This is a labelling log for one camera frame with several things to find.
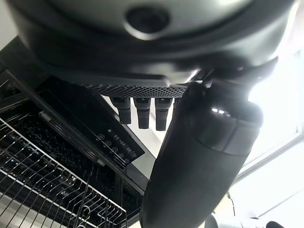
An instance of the white surface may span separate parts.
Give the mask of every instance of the white surface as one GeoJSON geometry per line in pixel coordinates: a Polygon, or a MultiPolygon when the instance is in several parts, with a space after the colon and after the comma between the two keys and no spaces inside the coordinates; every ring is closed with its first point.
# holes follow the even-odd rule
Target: white surface
{"type": "Polygon", "coordinates": [[[0,50],[4,48],[15,36],[17,31],[10,17],[4,0],[0,0],[0,50]]]}
{"type": "Polygon", "coordinates": [[[231,187],[236,214],[259,216],[304,187],[304,142],[231,187]]]}
{"type": "Polygon", "coordinates": [[[304,190],[274,208],[261,217],[266,221],[275,221],[285,228],[304,227],[304,190]]]}
{"type": "Polygon", "coordinates": [[[51,226],[52,228],[66,228],[65,226],[60,226],[57,222],[53,222],[51,219],[45,219],[45,216],[37,214],[34,210],[29,210],[26,206],[20,207],[18,202],[12,201],[7,196],[2,197],[0,194],[0,197],[0,214],[5,210],[0,219],[1,228],[7,225],[8,228],[49,228],[51,226]]]}

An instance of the wire rack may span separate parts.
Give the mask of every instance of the wire rack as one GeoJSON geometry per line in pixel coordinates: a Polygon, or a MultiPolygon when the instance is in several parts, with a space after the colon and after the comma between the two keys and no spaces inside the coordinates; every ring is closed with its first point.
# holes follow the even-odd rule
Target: wire rack
{"type": "Polygon", "coordinates": [[[20,119],[0,118],[0,219],[5,218],[4,227],[127,226],[123,208],[89,185],[89,179],[84,181],[17,132],[8,124],[13,118],[20,119]]]}

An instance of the cable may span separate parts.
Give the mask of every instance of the cable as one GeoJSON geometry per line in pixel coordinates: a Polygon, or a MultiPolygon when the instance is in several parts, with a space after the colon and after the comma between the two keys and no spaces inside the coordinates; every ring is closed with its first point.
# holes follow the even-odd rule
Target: cable
{"type": "Polygon", "coordinates": [[[231,200],[231,202],[232,202],[232,206],[233,206],[233,215],[235,216],[235,215],[236,215],[236,211],[235,211],[235,208],[234,208],[234,202],[233,202],[233,199],[232,199],[232,197],[231,197],[229,191],[227,192],[227,196],[228,196],[228,198],[229,198],[229,199],[231,200]]]}

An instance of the bright window light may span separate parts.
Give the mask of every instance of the bright window light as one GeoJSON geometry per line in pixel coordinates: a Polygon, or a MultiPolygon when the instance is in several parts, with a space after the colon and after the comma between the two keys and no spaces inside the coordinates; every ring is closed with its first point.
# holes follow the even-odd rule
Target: bright window light
{"type": "Polygon", "coordinates": [[[249,101],[262,108],[264,123],[246,163],[296,133],[300,99],[298,71],[294,57],[282,59],[273,74],[251,91],[249,101]]]}

